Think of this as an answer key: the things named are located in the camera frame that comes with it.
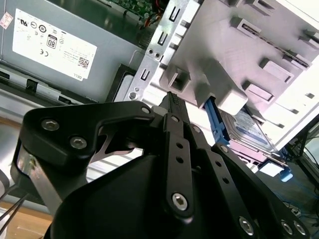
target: hard drive label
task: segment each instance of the hard drive label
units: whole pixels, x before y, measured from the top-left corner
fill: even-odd
[[[240,111],[236,116],[234,116],[236,121],[234,122],[236,129],[241,133],[257,140],[265,145],[268,145],[267,140],[263,136],[257,124],[251,119],[251,117]]]
[[[89,77],[97,47],[16,9],[12,50],[82,81]]]

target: gray metal panel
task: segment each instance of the gray metal panel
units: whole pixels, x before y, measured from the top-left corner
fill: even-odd
[[[136,28],[135,25],[124,20],[123,17],[119,18],[119,16],[115,16],[102,4],[96,4],[89,0],[56,2],[60,2],[63,4],[63,7],[67,7],[67,9],[72,10],[73,13],[85,15],[96,24],[98,23],[100,25],[100,23],[103,22],[105,25],[104,27],[113,32],[126,32],[127,28]],[[144,51],[134,44],[129,43],[48,1],[6,1],[6,10],[12,16],[15,16],[16,8],[98,47],[88,79],[84,79],[80,82],[14,53],[12,51],[13,23],[4,33],[2,56],[5,62],[20,68],[43,81],[50,82],[55,86],[70,90],[81,96],[103,102],[120,64],[137,69],[144,56]]]
[[[200,83],[206,83],[202,77],[202,66],[206,59],[210,58],[217,59],[239,87],[249,80],[275,98],[278,98],[294,79],[287,84],[264,71],[259,66],[263,59],[274,61],[296,77],[302,72],[283,61],[283,54],[273,46],[231,27],[231,19],[235,16],[261,29],[261,35],[277,46],[296,52],[307,60],[314,60],[318,51],[313,51],[300,41],[299,37],[304,30],[315,29],[274,0],[267,2],[276,8],[271,16],[262,15],[244,2],[238,7],[229,7],[219,0],[204,1],[171,61],[171,64],[190,73],[190,84],[179,94],[182,98],[196,105],[194,92]],[[161,79],[160,85],[167,91],[172,90],[168,87],[167,79]],[[251,94],[248,97],[248,105],[258,111],[263,112],[271,105]]]

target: round hole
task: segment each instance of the round hole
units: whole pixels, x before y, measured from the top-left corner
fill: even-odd
[[[221,163],[220,162],[216,161],[215,163],[217,164],[218,167],[221,167]]]
[[[224,183],[229,184],[229,181],[227,178],[223,178]]]
[[[179,148],[183,148],[183,145],[181,145],[180,143],[176,144]]]
[[[151,113],[149,109],[142,107],[142,111],[146,114]]]
[[[181,157],[176,157],[176,160],[177,160],[179,163],[184,163],[184,160],[183,160]]]
[[[135,92],[130,92],[129,93],[129,98],[131,101],[136,101],[138,99],[138,94],[136,94]]]

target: screw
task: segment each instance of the screw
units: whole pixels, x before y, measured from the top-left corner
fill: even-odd
[[[144,113],[146,113],[146,114],[151,113],[151,111],[150,111],[149,109],[144,108],[144,107],[142,107],[142,111],[143,111]]]
[[[296,221],[294,221],[295,227],[297,228],[297,230],[302,234],[302,235],[306,235],[306,231],[305,229]]]
[[[42,121],[41,126],[48,131],[56,131],[60,128],[58,122],[53,119],[45,119]]]
[[[187,209],[187,200],[180,193],[174,193],[172,197],[174,205],[181,211],[185,211]]]
[[[194,129],[197,133],[200,133],[200,128],[198,128],[197,126],[193,125],[193,129]]]
[[[241,228],[245,231],[245,233],[247,233],[250,236],[252,236],[254,234],[254,229],[251,226],[251,224],[249,223],[249,221],[247,221],[246,218],[240,216],[239,217],[239,224],[240,224]]]
[[[289,225],[285,221],[281,221],[281,225],[283,226],[285,231],[288,232],[288,234],[290,235],[293,234],[293,230],[291,229],[291,227],[289,227]]]
[[[177,117],[172,116],[171,118],[172,118],[172,120],[173,120],[173,121],[175,121],[175,122],[179,122],[179,119],[178,119]]]
[[[85,148],[87,145],[86,140],[84,138],[81,138],[81,137],[71,138],[70,144],[73,148],[76,148],[76,149]]]
[[[221,145],[220,148],[221,148],[225,153],[228,153],[228,149],[227,149],[224,145]]]

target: cable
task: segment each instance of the cable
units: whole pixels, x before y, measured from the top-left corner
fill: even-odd
[[[311,140],[311,139],[314,139],[314,138],[319,138],[319,136],[307,138],[307,141],[308,141],[308,140]]]
[[[309,151],[309,149],[307,149],[305,147],[305,149],[308,151],[308,153],[311,155],[311,157],[314,159],[314,161],[316,162],[317,166],[319,167],[319,163],[317,162],[316,158],[313,156],[313,154]]]
[[[159,5],[159,0],[155,0],[155,5],[156,5],[156,7],[158,7],[160,10],[164,10],[163,8],[161,8],[160,7],[160,5]]]

